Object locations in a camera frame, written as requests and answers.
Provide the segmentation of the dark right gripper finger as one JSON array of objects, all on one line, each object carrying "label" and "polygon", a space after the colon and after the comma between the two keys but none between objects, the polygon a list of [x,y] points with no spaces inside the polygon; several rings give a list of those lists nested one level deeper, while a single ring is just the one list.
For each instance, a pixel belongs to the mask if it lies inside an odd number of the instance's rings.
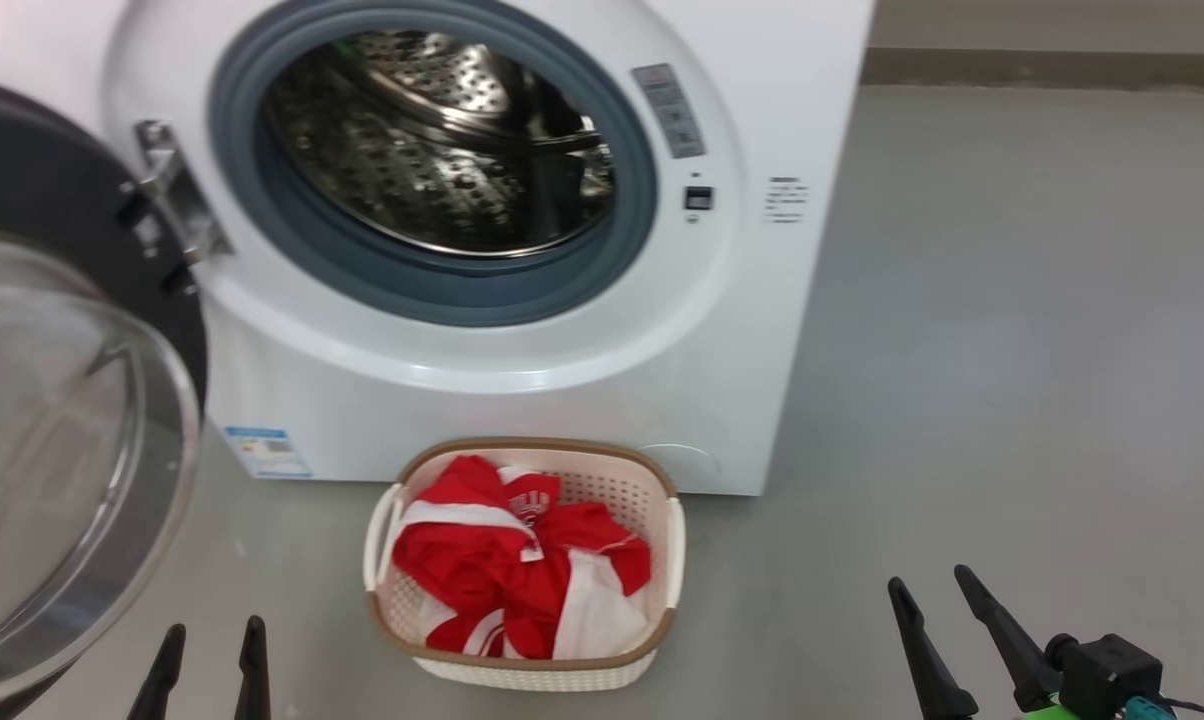
[{"label": "dark right gripper finger", "polygon": [[916,689],[922,719],[973,719],[980,712],[976,700],[960,687],[948,665],[942,661],[925,628],[925,615],[901,577],[887,583],[896,628]]},{"label": "dark right gripper finger", "polygon": [[1054,707],[1062,689],[1060,671],[1047,663],[1045,653],[1027,630],[996,600],[969,566],[955,565],[954,578],[973,616],[986,626],[995,642],[1001,661],[1013,679],[1013,700],[1019,710],[1029,714]]}]

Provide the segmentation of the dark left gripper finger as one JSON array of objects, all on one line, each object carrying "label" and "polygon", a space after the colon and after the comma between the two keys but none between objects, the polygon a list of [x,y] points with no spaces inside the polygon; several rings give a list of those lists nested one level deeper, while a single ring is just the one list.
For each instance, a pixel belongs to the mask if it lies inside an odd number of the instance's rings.
[{"label": "dark left gripper finger", "polygon": [[270,679],[267,625],[262,618],[250,615],[246,622],[244,642],[238,655],[242,680],[235,708],[236,720],[270,719]]},{"label": "dark left gripper finger", "polygon": [[128,720],[167,718],[169,697],[181,680],[183,648],[185,648],[185,625],[169,626],[150,669],[140,685],[131,710],[126,714]]}]

